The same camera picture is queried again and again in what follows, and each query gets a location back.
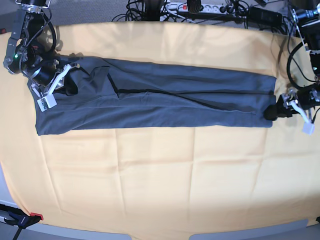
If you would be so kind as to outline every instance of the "power strip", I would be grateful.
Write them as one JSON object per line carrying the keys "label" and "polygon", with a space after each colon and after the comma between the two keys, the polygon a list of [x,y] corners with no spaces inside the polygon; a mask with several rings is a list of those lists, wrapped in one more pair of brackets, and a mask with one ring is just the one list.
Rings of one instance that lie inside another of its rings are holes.
{"label": "power strip", "polygon": [[186,3],[169,2],[166,8],[170,11],[176,11],[177,14],[190,19],[211,19],[234,21],[241,18],[236,17],[235,10],[219,4],[202,4],[201,11],[197,14],[190,14]]}

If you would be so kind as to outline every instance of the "extension cord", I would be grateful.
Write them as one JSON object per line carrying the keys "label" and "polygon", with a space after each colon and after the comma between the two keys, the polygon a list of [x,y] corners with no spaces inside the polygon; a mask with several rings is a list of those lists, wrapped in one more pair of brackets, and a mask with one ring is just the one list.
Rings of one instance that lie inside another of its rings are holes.
{"label": "extension cord", "polygon": [[235,10],[231,7],[219,4],[202,4],[202,9],[197,14],[190,14],[188,12],[188,6],[186,3],[181,2],[167,2],[166,8],[170,11],[176,11],[177,14],[193,19],[210,19],[217,17],[217,20],[235,20],[239,19],[236,17]]}
{"label": "extension cord", "polygon": [[[166,3],[166,4],[161,8],[161,11],[163,11],[164,8],[165,8],[166,11],[168,12],[168,14],[172,14],[172,15],[174,15],[174,16],[177,16],[178,18],[181,18],[181,19],[186,19],[186,21],[189,22],[189,23],[194,23],[194,24],[196,23],[196,22],[194,22],[194,21],[191,20],[191,19],[188,19],[188,18],[186,18],[186,17],[184,17],[184,16],[181,16],[181,15],[177,14],[177,8],[178,8],[178,6],[179,6],[179,5],[183,5],[184,3],[178,2],[178,3],[173,3],[173,4],[171,4],[170,0],[167,0],[165,3]],[[165,21],[166,18],[167,18],[167,16],[168,16],[168,15],[161,16],[161,17],[160,17],[160,22]]]}

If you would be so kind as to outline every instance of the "power adapter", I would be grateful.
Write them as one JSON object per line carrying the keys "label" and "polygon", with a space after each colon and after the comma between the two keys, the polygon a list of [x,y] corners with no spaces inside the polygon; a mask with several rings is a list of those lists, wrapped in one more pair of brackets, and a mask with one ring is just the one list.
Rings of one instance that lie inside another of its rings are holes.
{"label": "power adapter", "polygon": [[249,8],[247,17],[252,22],[276,28],[281,27],[283,22],[281,13],[261,9],[254,6]]}

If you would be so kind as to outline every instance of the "wire bundle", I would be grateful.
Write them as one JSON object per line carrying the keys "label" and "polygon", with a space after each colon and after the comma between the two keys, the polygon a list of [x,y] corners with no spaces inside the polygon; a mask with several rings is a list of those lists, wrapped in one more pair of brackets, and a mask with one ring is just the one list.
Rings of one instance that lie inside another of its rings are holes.
{"label": "wire bundle", "polygon": [[248,11],[250,8],[249,4],[243,0],[229,0],[229,3],[226,5],[226,8],[230,7],[232,11],[235,11],[234,14],[236,17],[244,18],[244,28],[248,29]]}
{"label": "wire bundle", "polygon": [[[305,80],[307,80],[308,82],[310,83],[313,83],[313,84],[319,84],[319,80],[310,80],[309,78],[306,77],[306,75],[304,74],[304,72],[302,71],[301,67],[299,66],[299,64],[297,63],[297,61],[294,59],[294,55],[298,52],[299,49],[301,49],[302,47],[304,47],[304,42],[301,41],[298,45],[295,46],[295,48],[290,51],[290,40],[291,40],[291,36],[294,32],[294,28],[295,28],[295,24],[288,18],[288,17],[283,17],[284,19],[287,20],[288,23],[290,23],[291,25],[291,29],[289,31],[289,26],[286,24],[286,22],[284,21],[284,25],[285,25],[285,28],[286,28],[286,31],[288,32],[288,41],[287,41],[287,50],[288,50],[288,53],[289,53],[289,57],[288,57],[288,62],[287,62],[287,65],[286,65],[286,73],[287,73],[287,76],[289,78],[289,81],[291,83],[291,85],[298,89],[298,90],[302,90],[303,87],[298,85],[292,75],[291,75],[291,63],[292,61],[294,61],[295,65],[297,66],[297,68],[299,69],[301,75],[304,77]],[[317,114],[318,112],[320,111],[320,107],[315,111],[315,114],[311,120],[311,123],[314,124],[316,122],[316,118],[317,118]]]}
{"label": "wire bundle", "polygon": [[126,13],[115,16],[111,22],[119,22],[124,19],[125,21],[144,21],[146,19],[146,6],[144,0],[128,0],[125,6]]}
{"label": "wire bundle", "polygon": [[286,16],[283,16],[281,26],[260,26],[258,24],[259,31],[270,30],[274,34],[289,35],[290,34],[289,27],[288,27],[285,19],[287,19],[288,22],[290,21]]}

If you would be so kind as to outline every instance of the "black cable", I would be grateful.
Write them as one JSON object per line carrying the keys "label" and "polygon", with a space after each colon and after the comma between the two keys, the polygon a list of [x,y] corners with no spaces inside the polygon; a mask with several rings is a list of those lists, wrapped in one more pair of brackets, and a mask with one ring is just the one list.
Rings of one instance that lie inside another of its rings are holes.
{"label": "black cable", "polygon": [[277,32],[277,28],[274,28],[274,27],[272,27],[272,26],[268,26],[268,27],[263,27],[263,28],[260,28],[259,29],[259,31],[263,31],[263,30],[271,30],[271,32],[273,33],[273,34],[278,34],[279,32]]}
{"label": "black cable", "polygon": [[169,19],[172,19],[176,23],[176,19],[173,16],[169,16]]}
{"label": "black cable", "polygon": [[288,18],[287,16],[283,16],[283,19],[287,19],[287,21],[290,22],[291,24],[293,23],[293,22],[291,21],[291,19]]}
{"label": "black cable", "polygon": [[297,61],[294,59],[294,55],[295,55],[296,52],[303,46],[303,42],[301,42],[301,43],[298,45],[299,47],[296,46],[296,47],[294,48],[294,50],[293,50],[292,52],[290,52],[289,46],[290,46],[291,34],[292,34],[293,30],[294,30],[294,25],[292,25],[292,28],[291,28],[290,33],[289,33],[288,42],[287,42],[287,50],[288,50],[288,53],[289,53],[290,63],[291,63],[291,60],[294,61],[294,63],[295,63],[296,66],[298,67],[300,73],[302,74],[302,76],[303,76],[308,82],[317,83],[317,81],[310,80],[309,78],[307,78],[307,77],[305,76],[305,74],[304,74],[303,71],[301,70],[299,64],[298,64]]}
{"label": "black cable", "polygon": [[320,107],[318,108],[318,110],[315,112],[315,114],[314,114],[314,117],[313,117],[313,119],[312,119],[312,124],[315,124],[315,121],[316,121],[316,117],[317,117],[317,113],[319,112],[319,110],[320,110]]}
{"label": "black cable", "polygon": [[234,1],[230,0],[229,3],[227,3],[227,5],[224,6],[224,9],[225,9],[224,13],[228,10],[228,7],[231,6],[233,3]]}
{"label": "black cable", "polygon": [[224,24],[226,21],[219,21],[219,22],[215,22],[215,23],[213,23],[213,24],[211,24],[211,25],[219,25],[219,24]]}
{"label": "black cable", "polygon": [[275,29],[277,29],[282,35],[287,35],[282,27],[277,26]]}
{"label": "black cable", "polygon": [[43,66],[52,66],[55,62],[55,59],[46,59],[39,62],[37,65],[35,65],[32,69],[37,70]]}
{"label": "black cable", "polygon": [[[277,3],[277,2],[283,2],[283,1],[284,1],[284,0],[269,1],[269,2],[264,3],[264,4],[255,4],[255,5],[252,5],[251,7],[256,7],[256,6],[261,6],[261,5],[265,6],[265,5],[267,5],[267,4],[272,4],[272,3]],[[204,22],[206,22],[206,21],[211,21],[211,20],[218,19],[218,18],[221,18],[221,16],[216,16],[216,17],[209,18],[209,19],[206,19],[206,20],[198,21],[197,24],[201,24],[201,23],[204,23]]]}
{"label": "black cable", "polygon": [[167,9],[166,6],[167,6],[167,3],[168,3],[168,0],[165,0],[164,2],[164,5],[163,5],[163,9],[162,9],[162,13]]}
{"label": "black cable", "polygon": [[[249,5],[245,1],[242,1],[242,3],[245,3],[247,5],[247,7],[249,8]],[[240,3],[240,0],[233,1],[233,9],[235,10],[236,16],[246,16],[247,15],[246,7]]]}
{"label": "black cable", "polygon": [[[142,8],[141,10],[139,9],[138,3],[141,3],[141,8]],[[128,0],[128,3],[125,7],[127,9],[127,12],[124,13],[125,21],[143,21],[145,19],[146,11],[145,11],[145,3],[143,0],[135,0],[135,1]]]}
{"label": "black cable", "polygon": [[123,15],[123,17],[125,17],[125,16],[126,16],[126,14],[125,14],[125,13],[119,14],[119,15],[115,16],[114,18],[112,18],[111,22],[113,22],[117,17],[120,17],[120,16],[122,16],[122,15]]}
{"label": "black cable", "polygon": [[47,55],[50,55],[50,54],[52,54],[52,53],[55,51],[55,49],[56,49],[56,46],[57,46],[57,35],[56,35],[56,31],[55,31],[55,28],[54,28],[52,22],[49,21],[48,16],[45,14],[45,12],[44,12],[43,10],[42,10],[42,12],[43,12],[43,18],[44,18],[44,20],[48,23],[48,26],[49,26],[50,31],[51,31],[51,34],[52,34],[52,46],[51,46],[50,50],[45,53],[45,54],[47,54]]}
{"label": "black cable", "polygon": [[179,8],[180,8],[182,5],[186,5],[186,4],[187,4],[186,2],[181,3],[181,4],[178,6],[177,10],[179,11]]}
{"label": "black cable", "polygon": [[121,19],[124,19],[126,16],[119,17],[116,22],[119,22]]}
{"label": "black cable", "polygon": [[249,7],[249,5],[247,3],[246,3],[246,5],[248,7],[245,7],[242,4],[238,3],[237,10],[235,11],[235,14],[238,15],[238,16],[241,16],[241,17],[247,17],[248,16],[248,10],[247,9],[250,8],[250,7]]}
{"label": "black cable", "polygon": [[240,2],[240,3],[244,3],[244,4],[246,5],[247,9],[249,9],[249,8],[250,8],[249,4],[248,4],[248,3],[246,3],[246,2],[245,2],[245,1],[243,1],[243,0],[238,0],[238,2]]}
{"label": "black cable", "polygon": [[288,75],[288,78],[289,78],[289,81],[290,83],[292,84],[292,86],[294,86],[296,89],[300,90],[302,89],[303,87],[302,86],[299,86],[295,81],[294,79],[292,78],[291,76],[291,72],[290,72],[290,66],[291,66],[291,61],[292,59],[294,60],[293,56],[294,54],[304,45],[303,42],[300,42],[294,49],[292,52],[289,52],[289,58],[288,58],[288,62],[286,64],[286,74]]}
{"label": "black cable", "polygon": [[289,35],[289,27],[288,27],[285,19],[287,19],[288,22],[289,22],[290,20],[289,20],[289,18],[287,18],[286,16],[283,16],[282,24],[283,24],[283,26],[284,26],[285,34],[286,34],[286,35]]}

